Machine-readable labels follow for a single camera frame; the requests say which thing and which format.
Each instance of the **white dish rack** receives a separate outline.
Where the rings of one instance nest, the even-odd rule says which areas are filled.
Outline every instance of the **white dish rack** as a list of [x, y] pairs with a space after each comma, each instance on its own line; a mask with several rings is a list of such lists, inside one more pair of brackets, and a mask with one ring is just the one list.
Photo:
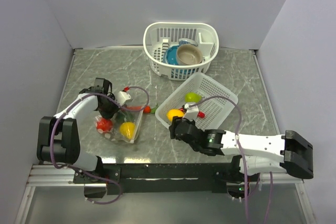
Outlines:
[[[228, 88], [203, 73], [196, 73], [183, 82], [156, 110], [156, 118], [166, 128], [171, 125], [166, 114], [171, 109], [179, 109], [185, 105], [184, 98], [189, 92], [199, 94], [202, 99], [213, 95], [222, 95], [231, 99], [234, 103], [238, 103], [238, 97]], [[196, 126], [205, 130], [220, 127], [234, 106], [224, 99], [214, 98], [201, 103], [198, 108], [205, 113], [205, 118], [197, 118], [195, 120]]]
[[[202, 63], [190, 66], [163, 63], [166, 50], [178, 45], [180, 38], [192, 39], [198, 43], [203, 55]], [[195, 72], [205, 73], [208, 70], [211, 61], [217, 56], [219, 41], [216, 30], [207, 24], [158, 22], [146, 28], [143, 46], [149, 65], [157, 75], [184, 81]]]

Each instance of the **marble surface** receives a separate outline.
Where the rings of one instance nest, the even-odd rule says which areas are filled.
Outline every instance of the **marble surface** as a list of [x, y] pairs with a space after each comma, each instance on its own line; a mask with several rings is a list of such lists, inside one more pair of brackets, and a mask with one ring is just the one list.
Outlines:
[[[269, 105], [258, 68], [251, 51], [220, 49], [206, 73], [233, 91], [239, 98], [243, 114], [240, 132], [243, 134], [274, 135]], [[141, 86], [150, 94], [150, 106], [162, 103], [180, 84], [157, 76], [149, 67], [142, 49], [76, 50], [59, 111], [66, 108], [83, 88], [94, 83], [96, 77], [113, 83], [113, 91], [126, 86]], [[145, 99], [141, 91], [132, 96]], [[230, 156], [209, 157], [194, 152], [182, 141], [171, 140], [169, 131], [154, 114], [145, 114], [141, 132], [134, 144], [109, 141], [98, 134], [93, 112], [79, 125], [81, 148], [99, 155], [105, 163], [211, 163], [230, 162]], [[221, 129], [234, 131], [238, 113], [233, 110]]]

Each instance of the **blue bowl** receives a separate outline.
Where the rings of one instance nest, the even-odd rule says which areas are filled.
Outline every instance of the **blue bowl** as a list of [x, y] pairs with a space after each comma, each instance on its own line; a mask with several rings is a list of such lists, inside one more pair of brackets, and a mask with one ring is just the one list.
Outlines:
[[[176, 53], [177, 53], [177, 49], [180, 45], [177, 46], [172, 46], [169, 49], [167, 49], [167, 51], [164, 53], [163, 55], [163, 63], [169, 64], [169, 65], [174, 65], [174, 66], [179, 66], [179, 64], [176, 61]], [[181, 74], [191, 74], [194, 73], [195, 69], [191, 70], [178, 70], [178, 69], [174, 69], [172, 70], [172, 77], [179, 77]]]
[[163, 63], [179, 66], [176, 60], [176, 53], [179, 45], [167, 49], [163, 55]]

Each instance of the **green lime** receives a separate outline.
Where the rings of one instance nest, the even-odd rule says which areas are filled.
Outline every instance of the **green lime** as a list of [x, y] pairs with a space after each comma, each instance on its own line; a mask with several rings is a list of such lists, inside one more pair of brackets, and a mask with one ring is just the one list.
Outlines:
[[190, 92], [185, 95], [184, 100], [185, 102], [199, 102], [202, 97], [199, 94]]

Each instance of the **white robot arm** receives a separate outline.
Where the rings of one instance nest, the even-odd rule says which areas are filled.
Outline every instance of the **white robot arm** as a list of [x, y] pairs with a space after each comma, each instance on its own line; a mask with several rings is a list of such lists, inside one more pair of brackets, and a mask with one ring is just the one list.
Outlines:
[[240, 159], [240, 172], [251, 176], [256, 173], [282, 172], [302, 179], [313, 178], [313, 147], [295, 131], [285, 135], [255, 136], [222, 130], [202, 131], [195, 126], [198, 107], [187, 103], [183, 118], [175, 117], [170, 126], [171, 138], [188, 143], [194, 151], [203, 154], [239, 156], [239, 142], [246, 156], [247, 171]]
[[57, 163], [95, 171], [103, 175], [102, 161], [99, 156], [89, 154], [80, 148], [77, 125], [91, 112], [98, 110], [105, 119], [111, 119], [119, 107], [100, 94], [107, 95], [123, 106], [131, 96], [126, 91], [111, 93], [112, 83], [106, 79], [96, 78], [94, 86], [83, 89], [72, 104], [52, 117], [45, 116], [40, 121], [38, 133], [37, 157], [41, 161], [50, 162], [50, 138], [56, 120], [63, 114], [61, 123], [57, 127], [62, 132], [61, 139], [54, 139], [54, 156]]

